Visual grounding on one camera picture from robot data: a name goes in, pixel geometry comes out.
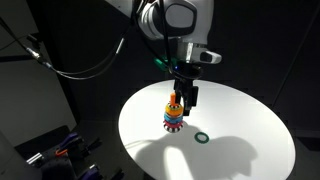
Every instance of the dark green ring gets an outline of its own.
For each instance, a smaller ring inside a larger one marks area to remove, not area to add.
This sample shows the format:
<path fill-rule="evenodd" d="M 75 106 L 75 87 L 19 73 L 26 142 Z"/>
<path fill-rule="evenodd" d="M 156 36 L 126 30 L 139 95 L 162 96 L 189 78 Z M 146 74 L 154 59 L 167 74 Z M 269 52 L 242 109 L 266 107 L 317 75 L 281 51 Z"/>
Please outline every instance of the dark green ring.
<path fill-rule="evenodd" d="M 206 137 L 206 140 L 204 140 L 204 141 L 200 140 L 200 139 L 198 138 L 199 135 L 205 136 L 205 137 Z M 194 135 L 194 139 L 195 139 L 198 143 L 200 143 L 200 144 L 205 144 L 205 143 L 209 142 L 209 136 L 208 136 L 206 133 L 204 133 L 204 132 L 197 132 L 197 133 Z"/>

